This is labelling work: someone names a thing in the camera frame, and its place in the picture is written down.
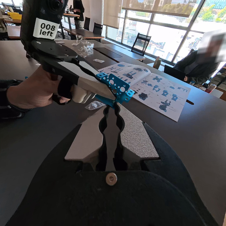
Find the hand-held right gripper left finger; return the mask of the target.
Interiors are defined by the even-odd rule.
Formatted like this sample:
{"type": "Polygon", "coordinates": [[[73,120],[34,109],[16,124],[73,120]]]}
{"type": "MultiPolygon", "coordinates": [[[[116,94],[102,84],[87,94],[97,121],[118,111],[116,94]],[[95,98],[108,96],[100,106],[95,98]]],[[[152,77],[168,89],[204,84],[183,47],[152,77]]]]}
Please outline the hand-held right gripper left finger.
{"type": "Polygon", "coordinates": [[[107,128],[109,106],[104,106],[82,122],[66,156],[66,161],[89,163],[95,171],[105,171],[107,147],[104,130],[107,128]]]}

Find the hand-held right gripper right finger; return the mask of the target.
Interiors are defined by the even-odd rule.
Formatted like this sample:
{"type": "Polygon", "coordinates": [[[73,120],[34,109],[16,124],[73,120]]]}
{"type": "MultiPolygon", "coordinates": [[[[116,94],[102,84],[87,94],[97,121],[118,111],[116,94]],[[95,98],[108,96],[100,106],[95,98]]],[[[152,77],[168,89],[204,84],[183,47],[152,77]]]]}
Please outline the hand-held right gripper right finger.
{"type": "Polygon", "coordinates": [[[159,160],[144,123],[120,103],[115,104],[116,125],[119,128],[113,163],[116,171],[126,171],[145,160],[159,160]]]}

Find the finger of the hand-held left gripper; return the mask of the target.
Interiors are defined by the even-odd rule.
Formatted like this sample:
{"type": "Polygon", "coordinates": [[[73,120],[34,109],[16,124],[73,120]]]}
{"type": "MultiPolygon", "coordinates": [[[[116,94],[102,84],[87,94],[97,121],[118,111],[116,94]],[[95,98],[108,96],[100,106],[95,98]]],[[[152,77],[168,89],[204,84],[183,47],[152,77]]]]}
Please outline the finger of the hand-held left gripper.
{"type": "Polygon", "coordinates": [[[79,76],[78,84],[74,85],[72,90],[72,100],[75,103],[85,103],[89,97],[93,98],[96,94],[111,100],[116,99],[106,84],[83,72],[76,64],[65,61],[59,62],[59,64],[79,76]]]}
{"type": "Polygon", "coordinates": [[[99,71],[94,68],[92,65],[88,64],[86,61],[83,61],[81,59],[78,59],[80,74],[86,73],[86,74],[99,74],[99,71]]]}

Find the blue perforated U bracket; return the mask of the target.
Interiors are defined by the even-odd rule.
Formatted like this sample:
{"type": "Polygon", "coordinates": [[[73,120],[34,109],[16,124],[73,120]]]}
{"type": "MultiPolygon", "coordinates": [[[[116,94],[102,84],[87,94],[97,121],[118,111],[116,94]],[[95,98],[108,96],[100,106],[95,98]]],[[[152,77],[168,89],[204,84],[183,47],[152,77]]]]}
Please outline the blue perforated U bracket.
{"type": "Polygon", "coordinates": [[[114,74],[107,75],[106,73],[96,74],[96,78],[103,84],[107,85],[110,91],[113,92],[114,99],[108,99],[106,97],[102,97],[100,95],[96,95],[95,97],[102,101],[105,105],[109,105],[111,108],[115,108],[115,103],[122,104],[123,102],[129,102],[133,94],[135,93],[130,89],[130,84],[123,81],[119,77],[114,74]]]}

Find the person's left forearm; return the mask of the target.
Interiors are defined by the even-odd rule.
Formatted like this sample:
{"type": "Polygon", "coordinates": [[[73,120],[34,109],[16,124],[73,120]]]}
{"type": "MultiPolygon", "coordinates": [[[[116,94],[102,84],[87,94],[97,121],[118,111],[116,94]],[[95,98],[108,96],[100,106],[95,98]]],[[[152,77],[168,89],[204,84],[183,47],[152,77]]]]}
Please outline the person's left forearm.
{"type": "Polygon", "coordinates": [[[22,109],[12,105],[7,98],[7,90],[10,86],[17,86],[23,80],[0,80],[0,120],[23,118],[24,115],[32,109],[22,109]]]}

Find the person's left hand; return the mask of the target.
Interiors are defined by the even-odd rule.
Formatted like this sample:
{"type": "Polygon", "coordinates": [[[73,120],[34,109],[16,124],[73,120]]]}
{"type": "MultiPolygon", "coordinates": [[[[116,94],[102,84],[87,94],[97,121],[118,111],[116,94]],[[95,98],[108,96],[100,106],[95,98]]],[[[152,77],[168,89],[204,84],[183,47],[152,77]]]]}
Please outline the person's left hand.
{"type": "Polygon", "coordinates": [[[57,93],[59,82],[57,75],[39,66],[25,81],[7,89],[7,99],[21,109],[45,107],[53,102],[52,95],[57,93]]]}

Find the crumpled clear plastic wrap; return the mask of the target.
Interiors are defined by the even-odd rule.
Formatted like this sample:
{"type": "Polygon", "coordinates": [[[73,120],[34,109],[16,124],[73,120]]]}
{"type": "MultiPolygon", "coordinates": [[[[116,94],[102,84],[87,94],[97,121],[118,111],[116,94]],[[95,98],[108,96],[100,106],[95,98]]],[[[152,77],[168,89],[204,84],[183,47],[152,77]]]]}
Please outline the crumpled clear plastic wrap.
{"type": "Polygon", "coordinates": [[[89,42],[82,35],[76,35],[76,40],[72,43],[72,49],[83,58],[93,55],[93,48],[94,43],[89,42]]]}

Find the yellow storage box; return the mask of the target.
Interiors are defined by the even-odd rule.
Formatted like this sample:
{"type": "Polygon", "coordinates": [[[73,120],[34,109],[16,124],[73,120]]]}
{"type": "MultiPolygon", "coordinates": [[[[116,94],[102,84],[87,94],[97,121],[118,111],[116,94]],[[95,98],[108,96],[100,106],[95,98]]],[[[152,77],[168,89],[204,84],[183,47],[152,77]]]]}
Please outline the yellow storage box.
{"type": "Polygon", "coordinates": [[[22,14],[19,14],[17,12],[7,12],[7,14],[12,18],[16,20],[21,20],[22,19],[22,14]]]}

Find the brown office table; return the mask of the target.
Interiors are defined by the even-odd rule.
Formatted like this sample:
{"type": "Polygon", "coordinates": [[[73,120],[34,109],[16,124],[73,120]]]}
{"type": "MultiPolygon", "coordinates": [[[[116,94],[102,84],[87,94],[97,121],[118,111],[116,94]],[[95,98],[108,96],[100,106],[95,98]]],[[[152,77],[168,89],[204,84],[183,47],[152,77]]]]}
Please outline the brown office table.
{"type": "Polygon", "coordinates": [[[82,36],[83,38],[87,40],[99,40],[104,39],[105,37],[102,35],[95,34],[88,30],[82,30],[82,29],[66,29],[64,30],[68,33],[68,35],[71,37],[71,40],[76,40],[76,36],[82,36]]]}

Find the printed instruction booklet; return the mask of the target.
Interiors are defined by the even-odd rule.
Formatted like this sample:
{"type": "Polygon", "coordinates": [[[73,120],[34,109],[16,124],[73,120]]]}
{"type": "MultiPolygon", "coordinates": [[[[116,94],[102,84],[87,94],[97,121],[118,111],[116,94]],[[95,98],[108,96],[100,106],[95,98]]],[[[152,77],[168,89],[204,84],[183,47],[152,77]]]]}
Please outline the printed instruction booklet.
{"type": "Polygon", "coordinates": [[[120,62],[98,70],[127,82],[133,98],[178,122],[191,88],[152,73],[145,66],[120,62]]]}

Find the narrow beige roller blind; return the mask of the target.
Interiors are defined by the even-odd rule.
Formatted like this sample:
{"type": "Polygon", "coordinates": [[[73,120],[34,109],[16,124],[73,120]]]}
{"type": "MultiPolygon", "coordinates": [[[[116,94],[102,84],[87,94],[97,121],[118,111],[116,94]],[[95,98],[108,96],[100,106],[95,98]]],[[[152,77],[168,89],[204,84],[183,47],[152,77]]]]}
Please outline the narrow beige roller blind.
{"type": "Polygon", "coordinates": [[[103,25],[119,28],[122,0],[103,1],[103,25]]]}

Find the green drink bottle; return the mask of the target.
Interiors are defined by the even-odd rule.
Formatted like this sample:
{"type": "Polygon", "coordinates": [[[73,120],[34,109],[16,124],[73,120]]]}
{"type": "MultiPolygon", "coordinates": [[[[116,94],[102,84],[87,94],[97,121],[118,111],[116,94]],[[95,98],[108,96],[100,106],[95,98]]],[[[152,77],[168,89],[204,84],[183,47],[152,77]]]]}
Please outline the green drink bottle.
{"type": "Polygon", "coordinates": [[[153,64],[153,68],[155,69],[159,69],[160,65],[161,65],[161,59],[160,59],[160,56],[158,56],[153,64]]]}

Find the black laptop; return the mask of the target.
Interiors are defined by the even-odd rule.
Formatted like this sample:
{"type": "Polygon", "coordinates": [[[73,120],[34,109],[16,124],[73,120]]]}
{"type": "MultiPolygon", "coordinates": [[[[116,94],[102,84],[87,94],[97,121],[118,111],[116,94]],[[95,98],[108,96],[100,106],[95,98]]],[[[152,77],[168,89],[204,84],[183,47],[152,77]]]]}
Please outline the black laptop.
{"type": "Polygon", "coordinates": [[[184,81],[184,79],[186,77],[186,73],[184,73],[180,70],[177,70],[173,67],[167,66],[167,65],[164,66],[164,73],[166,73],[174,78],[177,78],[181,81],[184,81]]]}

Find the large office window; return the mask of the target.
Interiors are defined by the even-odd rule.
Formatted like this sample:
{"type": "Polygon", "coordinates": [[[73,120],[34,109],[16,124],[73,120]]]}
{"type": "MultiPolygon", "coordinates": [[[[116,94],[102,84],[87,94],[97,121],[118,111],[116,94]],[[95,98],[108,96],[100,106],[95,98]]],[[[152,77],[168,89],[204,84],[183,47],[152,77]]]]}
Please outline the large office window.
{"type": "Polygon", "coordinates": [[[137,34],[151,36],[146,54],[177,63],[198,49],[205,32],[226,28],[225,0],[197,0],[189,17],[121,9],[119,28],[104,26],[109,40],[132,47],[137,34]]]}

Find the wide beige roller blind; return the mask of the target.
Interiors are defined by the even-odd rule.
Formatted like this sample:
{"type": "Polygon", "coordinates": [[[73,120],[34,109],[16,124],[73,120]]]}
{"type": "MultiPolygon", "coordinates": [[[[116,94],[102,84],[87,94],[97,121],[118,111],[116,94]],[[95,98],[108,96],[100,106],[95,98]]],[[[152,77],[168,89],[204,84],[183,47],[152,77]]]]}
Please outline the wide beige roller blind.
{"type": "Polygon", "coordinates": [[[189,17],[196,0],[123,0],[122,9],[139,12],[189,17]]]}

